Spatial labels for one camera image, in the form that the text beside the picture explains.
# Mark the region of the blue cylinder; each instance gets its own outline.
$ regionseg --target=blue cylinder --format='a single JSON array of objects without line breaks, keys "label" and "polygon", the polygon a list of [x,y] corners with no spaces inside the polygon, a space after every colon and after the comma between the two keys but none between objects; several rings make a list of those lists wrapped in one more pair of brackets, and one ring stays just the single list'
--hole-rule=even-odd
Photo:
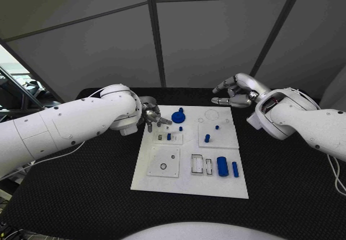
[{"label": "blue cylinder", "polygon": [[179,111],[176,111],[176,112],[172,114],[172,121],[173,121],[176,124],[180,124],[184,120],[186,120],[186,115],[184,115],[184,113],[183,113],[183,108],[180,107],[180,108],[179,108]]},{"label": "blue cylinder", "polygon": [[232,173],[234,173],[234,176],[238,178],[239,177],[239,173],[238,173],[238,166],[236,166],[236,162],[235,161],[232,162]]},{"label": "blue cylinder", "polygon": [[226,158],[223,156],[219,156],[216,162],[218,162],[218,175],[221,177],[226,177],[229,175]]},{"label": "blue cylinder", "polygon": [[205,141],[206,143],[209,143],[209,139],[210,139],[210,135],[206,134],[206,135],[205,135],[205,140],[203,140],[203,141]]}]

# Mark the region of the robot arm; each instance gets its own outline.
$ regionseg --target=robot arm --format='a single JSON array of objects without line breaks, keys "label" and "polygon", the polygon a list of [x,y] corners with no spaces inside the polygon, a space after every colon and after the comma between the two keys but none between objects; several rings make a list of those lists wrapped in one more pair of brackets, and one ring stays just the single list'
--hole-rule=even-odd
[{"label": "robot arm", "polygon": [[99,96],[0,123],[0,178],[24,164],[97,137],[108,128],[125,136],[137,132],[143,122],[172,125],[161,118],[156,99],[141,100],[127,86],[107,87]]},{"label": "robot arm", "polygon": [[223,81],[212,92],[216,93],[222,89],[231,92],[229,98],[215,97],[213,103],[238,108],[248,107],[252,102],[257,103],[254,113],[246,119],[257,130],[262,128],[280,140],[297,131],[310,147],[346,161],[343,111],[320,110],[308,96],[303,97],[297,90],[288,88],[271,91],[244,73]]}]

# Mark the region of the black table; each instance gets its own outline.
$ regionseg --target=black table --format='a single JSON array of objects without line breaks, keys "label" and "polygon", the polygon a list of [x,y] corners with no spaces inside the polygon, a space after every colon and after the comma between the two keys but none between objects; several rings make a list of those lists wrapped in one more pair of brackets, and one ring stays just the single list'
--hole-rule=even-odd
[{"label": "black table", "polygon": [[[95,90],[85,89],[78,98]],[[206,88],[133,91],[160,105],[213,106]],[[68,239],[121,239],[183,221],[232,224],[294,240],[345,239],[346,198],[334,189],[327,157],[297,133],[280,141],[257,131],[246,123],[252,110],[232,108],[249,199],[130,190],[141,125],[128,136],[108,130],[72,155],[35,166],[0,220]]]}]

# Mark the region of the robotic hand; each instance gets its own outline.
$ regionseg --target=robotic hand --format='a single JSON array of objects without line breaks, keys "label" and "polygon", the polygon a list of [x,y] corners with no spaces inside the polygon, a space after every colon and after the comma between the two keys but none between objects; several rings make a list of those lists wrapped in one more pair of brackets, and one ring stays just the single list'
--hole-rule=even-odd
[{"label": "robotic hand", "polygon": [[0,178],[24,164],[97,137],[108,128],[125,136],[137,132],[143,122],[150,132],[153,122],[159,127],[172,125],[161,118],[156,99],[138,97],[127,86],[111,85],[102,88],[101,98],[91,96],[0,123]]},{"label": "robotic hand", "polygon": [[314,100],[293,88],[272,90],[249,75],[238,73],[212,90],[228,89],[229,98],[212,102],[236,108],[255,102],[246,121],[277,139],[284,140],[296,131],[310,147],[346,161],[346,113],[320,109]]}]

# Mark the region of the white board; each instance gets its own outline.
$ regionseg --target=white board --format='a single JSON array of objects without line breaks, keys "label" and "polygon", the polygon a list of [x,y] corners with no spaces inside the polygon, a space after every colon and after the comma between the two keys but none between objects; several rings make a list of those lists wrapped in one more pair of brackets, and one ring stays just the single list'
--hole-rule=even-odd
[{"label": "white board", "polygon": [[[236,136],[231,108],[169,105],[160,105],[159,107],[161,117],[169,120],[172,119],[172,114],[177,112],[182,107],[186,120],[183,123],[173,123],[170,126],[161,125],[161,127],[157,127],[157,125],[153,124],[151,133],[148,133],[146,127],[131,181],[131,190],[248,199],[239,149],[199,147],[199,125],[202,124],[219,125],[223,130],[226,128],[226,132],[231,133],[232,136]],[[182,145],[176,145],[170,141],[164,141],[164,144],[157,143],[157,133],[172,133],[172,135],[182,134]],[[172,147],[179,149],[179,177],[148,175],[148,167],[153,163],[153,147]],[[206,163],[206,159],[210,159],[212,175],[206,175],[205,170],[200,175],[192,174],[192,154],[202,155],[203,164]],[[218,174],[218,157],[226,158],[229,172],[226,177],[221,177]],[[232,162],[236,162],[239,177],[234,176]]]}]

